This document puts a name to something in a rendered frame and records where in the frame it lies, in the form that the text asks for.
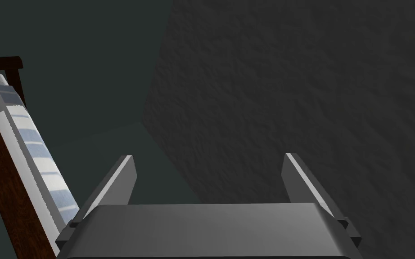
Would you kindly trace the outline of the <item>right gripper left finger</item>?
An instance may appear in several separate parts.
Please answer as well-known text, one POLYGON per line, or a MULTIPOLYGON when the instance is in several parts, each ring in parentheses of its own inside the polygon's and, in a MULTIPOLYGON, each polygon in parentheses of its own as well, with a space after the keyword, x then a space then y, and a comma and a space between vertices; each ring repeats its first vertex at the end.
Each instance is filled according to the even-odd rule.
POLYGON ((137 172, 133 156, 121 156, 79 209, 73 221, 82 221, 99 205, 127 204, 136 180, 137 172))

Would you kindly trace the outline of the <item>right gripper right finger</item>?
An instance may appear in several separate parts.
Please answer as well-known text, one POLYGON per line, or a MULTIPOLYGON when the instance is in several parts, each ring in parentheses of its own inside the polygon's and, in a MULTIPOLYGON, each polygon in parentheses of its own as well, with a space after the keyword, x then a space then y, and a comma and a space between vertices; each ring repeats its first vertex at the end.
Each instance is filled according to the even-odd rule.
POLYGON ((339 221, 344 228, 348 227, 348 221, 335 201, 297 153, 285 154, 281 177, 289 200, 292 203, 319 204, 329 215, 339 221))

